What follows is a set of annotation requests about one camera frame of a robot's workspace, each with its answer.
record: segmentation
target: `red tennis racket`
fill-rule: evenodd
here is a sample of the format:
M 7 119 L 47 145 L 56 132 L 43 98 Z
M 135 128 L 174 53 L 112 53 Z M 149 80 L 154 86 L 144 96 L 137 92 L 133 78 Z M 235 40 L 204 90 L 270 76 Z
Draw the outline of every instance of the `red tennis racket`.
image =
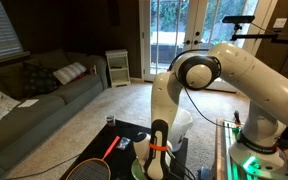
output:
M 106 150 L 102 159 L 91 158 L 87 159 L 77 166 L 69 173 L 67 180 L 109 180 L 111 178 L 111 171 L 108 164 L 104 161 L 107 155 L 110 154 L 113 147 L 116 145 L 119 136 L 116 136 L 113 143 Z

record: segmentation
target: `small white cabinet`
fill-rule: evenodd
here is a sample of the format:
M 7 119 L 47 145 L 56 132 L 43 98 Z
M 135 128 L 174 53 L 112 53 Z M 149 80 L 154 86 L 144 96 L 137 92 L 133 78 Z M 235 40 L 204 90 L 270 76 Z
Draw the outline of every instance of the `small white cabinet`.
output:
M 131 84 L 127 51 L 125 49 L 110 50 L 106 51 L 105 54 L 107 57 L 112 88 Z

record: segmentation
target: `carpet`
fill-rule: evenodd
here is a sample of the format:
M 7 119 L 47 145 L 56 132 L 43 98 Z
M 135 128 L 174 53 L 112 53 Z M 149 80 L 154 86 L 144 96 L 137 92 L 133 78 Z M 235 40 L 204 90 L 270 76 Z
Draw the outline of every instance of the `carpet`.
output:
M 150 127 L 151 88 L 152 83 L 133 81 L 129 86 L 106 89 L 13 168 L 6 178 L 43 172 L 80 154 L 106 124 L 106 115 Z M 235 110 L 240 112 L 242 122 L 247 117 L 249 99 L 241 93 L 188 92 L 202 114 L 213 122 L 216 118 L 232 120 Z M 211 169 L 215 160 L 215 125 L 195 110 L 184 90 L 180 94 L 179 107 L 190 112 L 193 118 L 193 127 L 186 133 L 189 139 L 186 166 L 194 173 L 201 167 Z M 22 179 L 59 179 L 75 159 L 43 174 Z

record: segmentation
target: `wall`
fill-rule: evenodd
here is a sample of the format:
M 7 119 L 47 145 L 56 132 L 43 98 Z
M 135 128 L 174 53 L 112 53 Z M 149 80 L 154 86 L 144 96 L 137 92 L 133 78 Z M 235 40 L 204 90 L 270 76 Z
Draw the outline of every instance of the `wall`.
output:
M 24 50 L 63 48 L 105 56 L 128 51 L 130 76 L 141 78 L 137 0 L 2 0 Z
M 276 18 L 287 18 L 283 29 L 273 29 Z M 288 34 L 288 0 L 278 0 L 267 29 L 281 30 L 280 33 Z M 280 35 L 279 38 L 288 39 L 288 36 Z M 269 39 L 263 39 L 256 57 L 288 78 L 288 44 L 271 43 Z

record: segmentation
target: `gray sofa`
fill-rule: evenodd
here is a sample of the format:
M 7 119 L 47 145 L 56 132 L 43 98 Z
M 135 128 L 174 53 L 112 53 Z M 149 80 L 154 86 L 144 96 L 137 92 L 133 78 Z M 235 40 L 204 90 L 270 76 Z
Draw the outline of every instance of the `gray sofa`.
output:
M 30 107 L 15 107 L 3 117 L 0 121 L 0 179 L 108 87 L 104 57 L 62 50 L 31 57 L 25 62 L 54 70 L 73 62 L 80 62 L 87 68 L 96 65 L 97 74 L 85 75 L 48 94 L 29 97 L 39 101 Z M 22 62 L 0 67 L 0 91 L 20 102 L 27 99 L 21 96 L 22 74 Z

